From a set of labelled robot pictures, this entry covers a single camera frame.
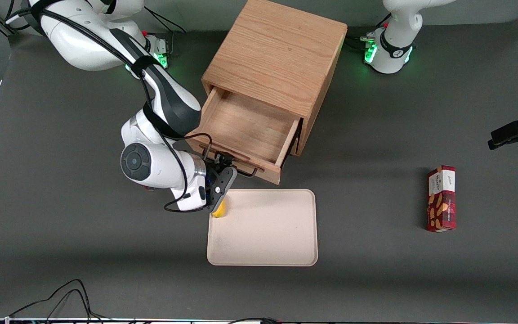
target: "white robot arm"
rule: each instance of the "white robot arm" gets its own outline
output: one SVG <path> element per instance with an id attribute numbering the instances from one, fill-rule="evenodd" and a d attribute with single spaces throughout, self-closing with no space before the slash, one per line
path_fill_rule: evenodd
<path id="1" fill-rule="evenodd" d="M 368 52 L 364 62 L 375 70 L 391 74 L 399 71 L 413 50 L 411 44 L 423 26 L 423 16 L 419 10 L 450 4 L 455 0 L 383 0 L 383 5 L 391 13 L 386 28 L 378 29 L 362 37 L 368 42 Z"/>
<path id="2" fill-rule="evenodd" d="M 23 10 L 34 17 L 28 22 L 49 38 L 68 63 L 84 70 L 126 63 L 142 80 L 148 101 L 121 128 L 125 176 L 146 187 L 171 189 L 175 196 L 171 203 L 177 203 L 178 212 L 205 208 L 213 212 L 236 177 L 232 158 L 222 155 L 206 161 L 173 148 L 175 140 L 198 127 L 199 102 L 152 57 L 159 39 L 144 36 L 131 20 L 112 21 L 140 11 L 143 0 L 28 1 Z M 8 23 L 16 17 L 12 15 Z M 152 99 L 146 85 L 154 92 Z"/>

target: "wooden drawer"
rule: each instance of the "wooden drawer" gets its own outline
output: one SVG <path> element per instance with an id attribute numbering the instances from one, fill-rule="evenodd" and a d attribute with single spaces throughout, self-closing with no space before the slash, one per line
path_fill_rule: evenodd
<path id="1" fill-rule="evenodd" d="M 282 164 L 298 135 L 300 117 L 218 87 L 210 90 L 202 113 L 199 127 L 190 135 L 211 135 L 210 156 L 217 150 L 232 154 L 239 170 L 251 173 L 257 168 L 259 178 L 279 184 Z M 199 153 L 207 148 L 204 137 L 188 142 Z"/>

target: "table surface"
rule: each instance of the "table surface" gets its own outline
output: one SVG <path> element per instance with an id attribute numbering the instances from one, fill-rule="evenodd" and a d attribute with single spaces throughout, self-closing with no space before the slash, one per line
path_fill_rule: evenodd
<path id="1" fill-rule="evenodd" d="M 200 77 L 224 35 L 175 37 L 170 73 L 201 103 Z M 168 190 L 147 192 L 119 169 L 140 84 L 123 67 L 78 70 L 42 37 L 10 41 L 0 316 L 81 278 L 107 316 L 518 322 L 518 145 L 487 147 L 518 119 L 518 21 L 424 27 L 390 76 L 344 46 L 305 152 L 281 176 L 281 188 L 317 197 L 313 267 L 210 265 L 207 215 L 166 213 Z M 458 228 L 434 234 L 424 229 L 426 174 L 441 164 L 457 169 Z M 276 188 L 244 178 L 234 187 Z M 75 299 L 57 314 L 82 315 Z"/>

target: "cardboard box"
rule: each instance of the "cardboard box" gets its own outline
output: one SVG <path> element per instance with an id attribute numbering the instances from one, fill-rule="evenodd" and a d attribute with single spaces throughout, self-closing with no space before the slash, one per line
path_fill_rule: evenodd
<path id="1" fill-rule="evenodd" d="M 427 230 L 445 232 L 455 228 L 455 168 L 440 166 L 429 173 Z"/>

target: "wooden cabinet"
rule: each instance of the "wooden cabinet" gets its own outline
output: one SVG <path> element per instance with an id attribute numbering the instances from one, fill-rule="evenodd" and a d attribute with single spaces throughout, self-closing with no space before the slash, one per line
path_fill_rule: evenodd
<path id="1" fill-rule="evenodd" d="M 248 0 L 202 82 L 200 126 L 244 172 L 279 184 L 288 154 L 307 142 L 335 71 L 347 25 L 267 0 Z M 204 138 L 189 140 L 202 152 Z"/>

